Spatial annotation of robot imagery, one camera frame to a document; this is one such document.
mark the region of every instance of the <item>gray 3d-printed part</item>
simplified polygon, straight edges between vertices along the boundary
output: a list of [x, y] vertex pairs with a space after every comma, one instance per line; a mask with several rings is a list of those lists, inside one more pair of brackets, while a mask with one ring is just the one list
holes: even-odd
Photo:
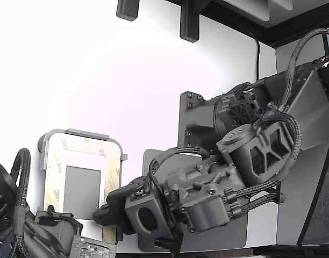
[[[148, 149], [143, 156], [143, 175], [147, 175], [149, 164], [154, 157], [163, 151]], [[170, 157], [155, 176], [161, 184], [169, 173], [174, 172], [179, 167], [187, 167], [196, 164], [201, 160], [200, 157], [191, 155], [175, 155]], [[187, 225], [182, 224], [184, 239], [181, 246], [182, 252], [198, 252], [201, 250], [223, 250], [238, 249], [246, 245], [247, 240], [247, 221], [248, 215], [238, 218], [237, 221], [230, 221], [225, 227], [216, 227], [200, 234], [191, 234]], [[163, 249], [154, 247], [152, 243], [138, 241], [138, 247], [143, 252], [165, 252]]]

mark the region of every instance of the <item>black wire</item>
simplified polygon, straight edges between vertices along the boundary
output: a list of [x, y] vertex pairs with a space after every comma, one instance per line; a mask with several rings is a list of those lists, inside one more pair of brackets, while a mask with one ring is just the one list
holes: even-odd
[[260, 43], [252, 32], [248, 31], [248, 34], [252, 36], [252, 38], [255, 40], [256, 45], [257, 45], [257, 49], [256, 49], [256, 80], [258, 81], [259, 80]]
[[[28, 180], [30, 178], [30, 168], [31, 168], [31, 154], [30, 151], [26, 148], [19, 150], [16, 155], [12, 170], [19, 170], [21, 172], [19, 189], [16, 198], [16, 207], [27, 207], [26, 197], [27, 197], [27, 188], [28, 188]], [[18, 218], [16, 223], [13, 223], [13, 230], [17, 227], [22, 229], [21, 234], [14, 235], [14, 241], [12, 245], [12, 252], [9, 255], [9, 258], [13, 258], [16, 253], [20, 254], [22, 257], [30, 258], [28, 251], [25, 247], [24, 241], [24, 226], [25, 226], [25, 218], [20, 219], [19, 214], [17, 213], [17, 209], [15, 209], [14, 218]]]
[[317, 28], [316, 30], [313, 30], [311, 32], [309, 32], [308, 34], [306, 34], [297, 44], [294, 52], [292, 53], [292, 56], [290, 58], [290, 62], [287, 68], [287, 71], [285, 73], [285, 78], [287, 81], [287, 86], [285, 89], [285, 93], [278, 105], [278, 109], [280, 111], [287, 111], [287, 103], [288, 100], [290, 98], [291, 95], [291, 91], [292, 91], [292, 83], [294, 81], [294, 75], [295, 75], [295, 68], [296, 68], [296, 63], [297, 63], [297, 59], [303, 49], [303, 47], [305, 46], [305, 44], [313, 37], [315, 37], [316, 35], [320, 35], [320, 34], [327, 34], [329, 35], [329, 29], [327, 28]]

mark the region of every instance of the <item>white wall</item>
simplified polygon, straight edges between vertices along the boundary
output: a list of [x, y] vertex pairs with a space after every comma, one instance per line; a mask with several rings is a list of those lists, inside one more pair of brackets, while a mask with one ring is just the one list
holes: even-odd
[[[253, 39], [201, 17], [200, 40], [179, 37], [180, 8], [141, 0], [134, 22], [117, 0], [0, 1], [0, 163], [32, 154], [28, 203], [42, 202], [38, 139], [54, 128], [108, 134], [128, 161], [122, 184], [141, 175], [146, 149], [177, 144], [179, 98], [205, 99], [255, 80]], [[276, 73], [261, 45], [260, 75]]]

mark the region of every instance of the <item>screw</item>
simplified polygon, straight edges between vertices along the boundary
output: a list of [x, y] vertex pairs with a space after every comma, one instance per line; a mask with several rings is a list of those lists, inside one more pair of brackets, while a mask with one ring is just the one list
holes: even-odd
[[171, 192], [170, 192], [170, 194], [172, 195], [172, 196], [175, 196], [175, 195], [177, 195], [177, 190], [176, 189], [173, 189]]
[[273, 108], [273, 106], [274, 106], [274, 105], [273, 105], [273, 102], [269, 102], [269, 103], [267, 104], [267, 107], [270, 108], [270, 109]]

